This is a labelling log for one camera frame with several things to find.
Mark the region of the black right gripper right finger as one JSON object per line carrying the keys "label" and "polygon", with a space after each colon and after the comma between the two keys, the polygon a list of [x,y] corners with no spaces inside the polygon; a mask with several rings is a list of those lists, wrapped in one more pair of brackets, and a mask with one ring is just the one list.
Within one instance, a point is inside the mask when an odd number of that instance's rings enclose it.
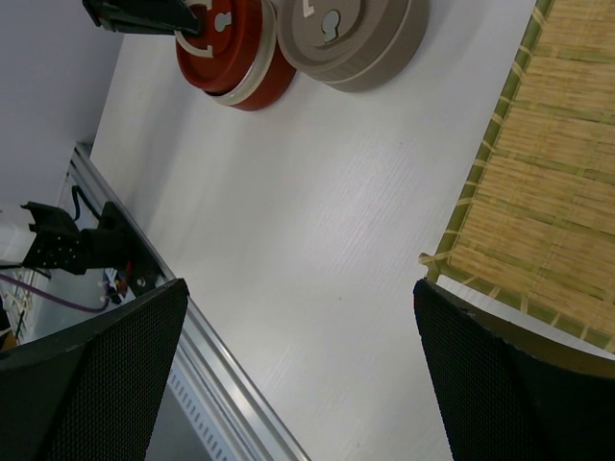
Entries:
{"label": "black right gripper right finger", "polygon": [[414,314],[455,460],[611,460],[614,363],[427,280]]}

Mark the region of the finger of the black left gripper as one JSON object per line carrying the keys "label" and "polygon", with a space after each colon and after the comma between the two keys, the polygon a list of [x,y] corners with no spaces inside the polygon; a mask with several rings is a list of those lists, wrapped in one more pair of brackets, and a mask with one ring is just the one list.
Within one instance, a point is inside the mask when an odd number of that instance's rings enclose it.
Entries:
{"label": "finger of the black left gripper", "polygon": [[89,17],[107,31],[134,35],[197,36],[201,20],[180,0],[83,0]]}

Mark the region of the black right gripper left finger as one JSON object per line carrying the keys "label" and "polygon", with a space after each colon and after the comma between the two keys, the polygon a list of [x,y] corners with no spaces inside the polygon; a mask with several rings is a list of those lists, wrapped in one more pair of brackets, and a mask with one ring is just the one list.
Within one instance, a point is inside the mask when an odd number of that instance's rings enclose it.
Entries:
{"label": "black right gripper left finger", "polygon": [[4,460],[142,460],[181,336],[183,279],[1,353]]}

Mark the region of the red round lid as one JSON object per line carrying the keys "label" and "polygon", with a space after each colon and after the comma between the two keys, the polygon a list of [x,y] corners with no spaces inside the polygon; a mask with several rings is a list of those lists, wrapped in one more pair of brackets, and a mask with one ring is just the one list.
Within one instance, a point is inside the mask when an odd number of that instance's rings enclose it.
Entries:
{"label": "red round lid", "polygon": [[274,17],[269,1],[187,1],[200,20],[196,35],[177,32],[176,56],[184,78],[193,86],[225,94],[247,76]]}

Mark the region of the beige round lid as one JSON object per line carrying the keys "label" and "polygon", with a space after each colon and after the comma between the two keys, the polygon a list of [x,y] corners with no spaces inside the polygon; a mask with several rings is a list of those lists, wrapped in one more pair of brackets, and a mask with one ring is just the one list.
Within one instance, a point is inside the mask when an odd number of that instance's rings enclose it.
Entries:
{"label": "beige round lid", "polygon": [[278,39],[287,60],[321,82],[347,80],[372,63],[410,1],[282,1]]}

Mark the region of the red steel container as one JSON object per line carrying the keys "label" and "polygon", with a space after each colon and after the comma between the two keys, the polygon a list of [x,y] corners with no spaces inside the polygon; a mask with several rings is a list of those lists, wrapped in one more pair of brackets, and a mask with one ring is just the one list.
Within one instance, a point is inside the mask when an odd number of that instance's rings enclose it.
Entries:
{"label": "red steel container", "polygon": [[244,111],[264,109],[288,89],[296,69],[285,59],[273,29],[265,29],[254,62],[239,84],[224,94],[206,94],[217,104]]}

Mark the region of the beige steel container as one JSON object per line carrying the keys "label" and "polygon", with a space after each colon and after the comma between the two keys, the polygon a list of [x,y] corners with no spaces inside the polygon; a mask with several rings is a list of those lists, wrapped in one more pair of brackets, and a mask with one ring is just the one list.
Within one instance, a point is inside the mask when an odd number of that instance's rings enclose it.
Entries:
{"label": "beige steel container", "polygon": [[388,83],[415,55],[425,36],[429,15],[429,1],[410,1],[399,28],[375,60],[357,75],[326,85],[344,92],[361,92]]}

